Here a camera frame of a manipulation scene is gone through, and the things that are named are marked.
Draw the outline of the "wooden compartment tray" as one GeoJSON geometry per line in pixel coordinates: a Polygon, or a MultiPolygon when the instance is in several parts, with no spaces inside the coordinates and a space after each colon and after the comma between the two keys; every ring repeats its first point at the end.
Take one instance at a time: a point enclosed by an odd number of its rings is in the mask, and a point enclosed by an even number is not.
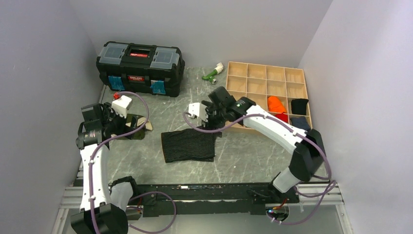
{"type": "Polygon", "coordinates": [[[308,99],[302,69],[230,61],[225,87],[235,99],[247,97],[273,116],[278,113],[268,111],[267,99],[276,96],[287,110],[288,124],[291,117],[305,117],[313,127],[309,102],[306,116],[291,113],[291,100],[308,99]]]}

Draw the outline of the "black striped underwear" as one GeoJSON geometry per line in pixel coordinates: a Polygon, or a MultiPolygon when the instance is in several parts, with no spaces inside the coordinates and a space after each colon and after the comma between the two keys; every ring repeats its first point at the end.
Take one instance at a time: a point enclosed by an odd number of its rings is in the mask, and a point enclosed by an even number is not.
{"type": "Polygon", "coordinates": [[[161,134],[165,163],[178,161],[213,162],[216,136],[194,129],[164,132],[161,134]]]}

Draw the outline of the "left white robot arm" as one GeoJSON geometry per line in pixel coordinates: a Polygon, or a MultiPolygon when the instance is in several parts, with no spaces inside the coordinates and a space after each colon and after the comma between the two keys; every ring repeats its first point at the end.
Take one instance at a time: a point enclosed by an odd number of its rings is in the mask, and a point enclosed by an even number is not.
{"type": "Polygon", "coordinates": [[[112,186],[107,178],[108,140],[132,130],[127,126],[130,103],[91,104],[82,107],[84,121],[78,129],[76,145],[82,158],[83,195],[79,213],[71,216],[77,234],[126,234],[127,205],[135,204],[140,191],[131,176],[118,179],[112,186]]]}

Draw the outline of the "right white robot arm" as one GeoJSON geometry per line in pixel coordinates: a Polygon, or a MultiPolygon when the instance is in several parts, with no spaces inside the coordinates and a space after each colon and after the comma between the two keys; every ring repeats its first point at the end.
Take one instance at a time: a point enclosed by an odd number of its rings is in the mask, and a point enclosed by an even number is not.
{"type": "Polygon", "coordinates": [[[223,86],[208,95],[198,107],[200,118],[209,129],[218,130],[229,123],[240,124],[281,145],[292,156],[289,166],[270,182],[268,195],[281,202],[300,182],[308,182],[326,161],[320,132],[292,126],[269,114],[247,97],[235,99],[223,86]]]}

